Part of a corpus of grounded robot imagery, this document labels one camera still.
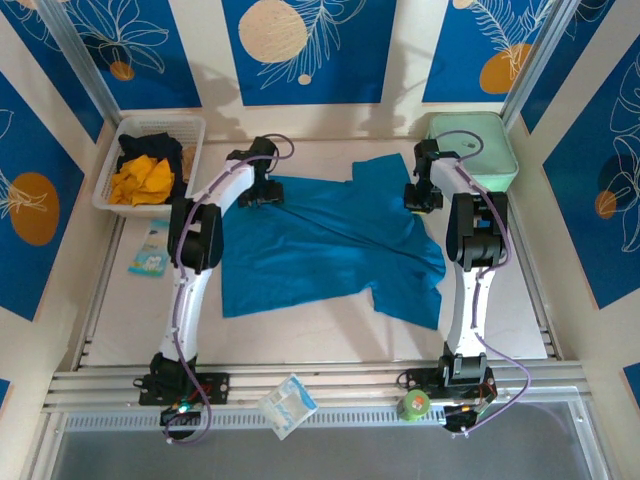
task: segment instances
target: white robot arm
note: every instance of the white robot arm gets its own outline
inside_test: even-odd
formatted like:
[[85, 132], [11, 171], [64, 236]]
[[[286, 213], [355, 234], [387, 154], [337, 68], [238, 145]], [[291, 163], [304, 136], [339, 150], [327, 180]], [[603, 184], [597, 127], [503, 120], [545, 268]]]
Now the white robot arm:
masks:
[[[275, 152], [273, 142], [257, 137], [250, 150], [234, 151], [227, 157], [225, 170], [194, 196], [199, 199], [197, 202], [174, 201], [168, 242], [175, 266], [171, 308], [160, 352], [151, 362], [150, 374], [137, 385], [142, 389], [141, 405], [174, 405], [180, 398], [191, 398], [194, 387], [181, 362], [184, 360], [195, 372], [202, 299], [213, 268], [222, 256], [222, 217], [236, 199], [241, 206], [283, 200], [282, 185], [268, 180], [267, 175]], [[247, 159], [256, 157], [260, 160], [247, 163]], [[487, 205], [456, 170], [455, 153], [439, 152], [435, 141], [425, 140], [416, 146], [416, 162], [414, 174], [419, 176], [419, 181], [416, 185], [407, 185], [405, 206], [428, 213], [442, 207], [443, 194], [451, 201], [446, 250], [454, 262], [456, 295], [453, 323], [439, 366], [408, 370], [407, 385], [412, 382], [432, 398], [448, 400], [452, 405], [459, 400], [468, 404], [474, 396], [490, 402], [491, 394], [484, 392], [482, 385], [487, 382], [493, 385], [493, 374], [487, 366], [485, 347], [476, 334], [484, 336], [487, 300], [494, 276], [487, 269], [498, 264], [505, 242]], [[489, 195], [506, 225], [506, 196]], [[198, 380], [211, 384], [214, 391], [216, 382], [228, 384], [228, 376], [221, 380], [215, 374]], [[209, 400], [224, 403], [224, 398]], [[453, 422], [447, 428], [456, 431], [460, 426], [474, 423], [477, 416], [472, 417]]]
[[174, 265], [171, 306], [150, 373], [134, 383], [141, 389], [140, 405], [172, 406], [185, 399], [198, 403], [201, 394], [195, 391], [194, 379], [212, 392], [211, 402], [226, 400], [227, 374], [195, 373], [200, 309], [209, 278], [222, 258], [222, 218], [229, 207], [236, 200], [249, 206], [284, 199], [282, 185], [269, 180], [268, 171], [273, 159], [289, 155], [277, 157], [276, 152], [271, 140], [256, 137], [249, 150], [228, 155], [224, 170], [194, 195], [196, 201], [173, 201], [167, 245]]
[[[201, 198], [208, 195], [203, 205], [216, 205], [220, 209], [220, 218], [224, 217], [229, 207], [240, 195], [251, 188], [254, 183], [254, 168], [249, 164], [242, 164], [241, 160], [227, 160], [226, 171], [220, 173], [212, 182], [194, 198]], [[214, 191], [209, 195], [210, 187], [219, 183]], [[169, 319], [167, 329], [160, 345], [160, 353], [164, 358], [179, 361], [178, 352], [173, 338], [173, 332], [178, 333], [180, 349], [187, 361], [192, 361], [197, 354], [197, 333], [198, 320], [200, 319], [200, 308], [202, 299], [213, 268], [203, 269], [197, 272], [189, 266], [184, 267], [186, 278], [179, 268], [173, 269], [173, 294], [171, 306], [169, 308]], [[184, 292], [178, 295], [180, 288]], [[177, 318], [177, 325], [174, 325], [174, 315]]]

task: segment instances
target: white wall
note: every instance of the white wall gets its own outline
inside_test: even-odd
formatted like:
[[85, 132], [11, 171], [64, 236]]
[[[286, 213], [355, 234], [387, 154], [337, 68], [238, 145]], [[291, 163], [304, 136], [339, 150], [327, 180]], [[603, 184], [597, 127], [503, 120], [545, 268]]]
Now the white wall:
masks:
[[170, 0], [203, 105], [192, 111], [207, 119], [212, 140], [253, 138], [266, 130], [299, 139], [420, 138], [430, 112], [500, 111], [501, 102], [422, 103], [448, 3], [398, 0], [380, 104], [244, 107], [222, 2]]
[[640, 361], [640, 290], [598, 310], [542, 164], [637, 38], [639, 23], [638, 1], [617, 0], [533, 134], [521, 122], [511, 131], [520, 174], [510, 193], [551, 321], [565, 357], [583, 363], [628, 479], [640, 476], [640, 410], [622, 368]]
[[85, 173], [36, 319], [29, 322], [0, 308], [0, 378], [11, 381], [0, 417], [0, 478], [10, 480], [19, 477], [51, 375], [99, 273], [109, 215], [93, 209], [91, 194], [96, 166], [113, 134], [106, 128], [98, 145], [93, 143], [1, 14], [0, 38], [0, 71]]

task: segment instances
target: white floor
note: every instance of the white floor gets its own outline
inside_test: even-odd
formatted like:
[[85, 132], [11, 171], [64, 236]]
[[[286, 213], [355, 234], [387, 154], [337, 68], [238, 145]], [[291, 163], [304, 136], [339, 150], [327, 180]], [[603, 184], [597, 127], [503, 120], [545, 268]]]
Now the white floor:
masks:
[[[243, 144], [206, 145], [200, 160], [198, 188], [212, 179], [233, 149]], [[351, 178], [351, 164], [401, 153], [414, 167], [413, 140], [298, 142], [293, 159], [278, 165], [278, 175], [327, 180]], [[426, 228], [444, 244], [449, 205], [425, 218]], [[158, 351], [168, 317], [171, 274], [161, 279], [127, 272], [142, 245], [149, 220], [128, 219], [106, 296], [83, 365], [147, 365]], [[203, 302], [199, 357], [203, 364], [266, 364], [302, 362], [386, 362], [437, 359], [451, 325], [455, 278], [447, 260], [440, 327], [431, 331], [372, 308], [369, 291], [287, 309], [224, 319], [220, 270], [212, 275]], [[517, 261], [496, 274], [489, 298], [488, 342], [516, 357], [537, 359], [547, 354]]]

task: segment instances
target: small packet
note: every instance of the small packet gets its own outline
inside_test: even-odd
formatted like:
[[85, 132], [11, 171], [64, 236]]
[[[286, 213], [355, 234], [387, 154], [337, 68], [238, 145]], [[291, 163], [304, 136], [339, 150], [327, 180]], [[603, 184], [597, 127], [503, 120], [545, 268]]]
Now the small packet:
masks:
[[129, 271], [150, 277], [163, 276], [169, 260], [168, 235], [169, 222], [167, 220], [153, 220], [144, 244], [129, 266]]
[[293, 432], [318, 410], [307, 389], [291, 374], [273, 392], [258, 401], [258, 408], [280, 440]]

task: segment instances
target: green roll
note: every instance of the green roll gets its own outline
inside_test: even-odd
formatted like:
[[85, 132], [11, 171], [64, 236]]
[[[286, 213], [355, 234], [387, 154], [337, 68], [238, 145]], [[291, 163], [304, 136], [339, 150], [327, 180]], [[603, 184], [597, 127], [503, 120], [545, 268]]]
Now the green roll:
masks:
[[411, 390], [398, 403], [398, 417], [407, 422], [415, 422], [429, 412], [431, 401], [422, 390]]

